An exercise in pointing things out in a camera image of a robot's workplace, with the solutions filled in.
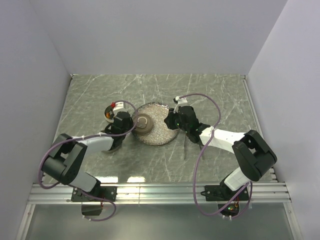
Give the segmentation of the brown lid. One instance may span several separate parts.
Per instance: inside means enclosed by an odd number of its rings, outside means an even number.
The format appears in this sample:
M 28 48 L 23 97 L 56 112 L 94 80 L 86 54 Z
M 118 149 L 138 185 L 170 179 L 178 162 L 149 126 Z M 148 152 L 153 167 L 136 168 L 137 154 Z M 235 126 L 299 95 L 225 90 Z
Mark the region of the brown lid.
M 154 127 L 152 118 L 145 113 L 139 113 L 137 116 L 134 116 L 133 121 L 136 122 L 135 129 L 133 130 L 133 133 L 136 135 L 146 135 Z

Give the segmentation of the metal serving tongs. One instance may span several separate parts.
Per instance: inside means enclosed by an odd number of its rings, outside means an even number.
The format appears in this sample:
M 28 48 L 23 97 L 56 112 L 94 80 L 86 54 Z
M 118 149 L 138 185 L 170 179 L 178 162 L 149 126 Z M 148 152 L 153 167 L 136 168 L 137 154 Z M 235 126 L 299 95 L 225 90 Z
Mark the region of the metal serving tongs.
M 196 160 L 202 150 L 202 146 L 193 143 L 185 135 L 183 144 L 183 159 L 184 160 Z

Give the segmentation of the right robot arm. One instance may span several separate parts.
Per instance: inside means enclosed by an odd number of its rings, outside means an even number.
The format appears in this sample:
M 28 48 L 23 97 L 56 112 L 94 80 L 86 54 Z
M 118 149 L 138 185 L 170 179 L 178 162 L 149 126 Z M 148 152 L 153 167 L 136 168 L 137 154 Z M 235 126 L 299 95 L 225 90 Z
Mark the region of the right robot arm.
M 215 201 L 233 199 L 241 187 L 259 181 L 278 160 L 257 131 L 251 129 L 242 133 L 216 129 L 199 122 L 191 106 L 180 106 L 178 110 L 170 108 L 164 122 L 170 130 L 184 131 L 194 144 L 219 148 L 235 155 L 238 168 L 228 174 L 215 190 L 209 191 Z

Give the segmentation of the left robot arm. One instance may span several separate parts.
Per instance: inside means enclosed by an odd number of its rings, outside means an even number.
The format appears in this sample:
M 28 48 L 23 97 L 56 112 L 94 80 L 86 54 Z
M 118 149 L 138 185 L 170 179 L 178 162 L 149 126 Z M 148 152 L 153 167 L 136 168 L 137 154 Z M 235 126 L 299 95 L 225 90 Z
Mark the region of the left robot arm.
M 102 187 L 97 178 L 81 170 L 81 165 L 90 154 L 117 150 L 133 126 L 131 115 L 120 111 L 113 123 L 98 134 L 83 137 L 60 134 L 41 161 L 38 180 L 47 174 L 59 184 L 74 187 L 75 194 L 85 196 L 88 201 L 104 199 L 114 202 L 117 188 L 108 190 Z

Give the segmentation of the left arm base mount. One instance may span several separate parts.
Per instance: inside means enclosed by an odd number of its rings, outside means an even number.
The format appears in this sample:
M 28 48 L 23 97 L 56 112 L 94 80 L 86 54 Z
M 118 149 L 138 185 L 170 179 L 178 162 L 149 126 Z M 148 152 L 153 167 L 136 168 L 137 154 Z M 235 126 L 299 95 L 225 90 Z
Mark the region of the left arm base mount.
M 99 189 L 94 189 L 91 192 L 82 191 L 79 188 L 74 188 L 71 194 L 72 202 L 97 202 L 99 199 L 105 199 L 111 202 L 116 201 L 117 187 L 116 186 L 100 186 Z

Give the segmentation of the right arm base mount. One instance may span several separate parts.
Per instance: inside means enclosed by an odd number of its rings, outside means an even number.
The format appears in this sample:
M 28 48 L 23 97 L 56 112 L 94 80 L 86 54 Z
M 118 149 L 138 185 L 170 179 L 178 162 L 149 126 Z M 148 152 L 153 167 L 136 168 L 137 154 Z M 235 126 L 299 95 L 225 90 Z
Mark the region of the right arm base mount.
M 220 185 L 205 185 L 204 191 L 200 194 L 205 197 L 207 202 L 219 202 L 219 201 L 229 201 L 237 191 L 232 191 L 229 187 L 227 187 L 224 183 Z M 246 187 L 242 190 L 239 195 L 235 198 L 235 200 L 239 201 L 247 201 L 249 200 L 249 192 Z

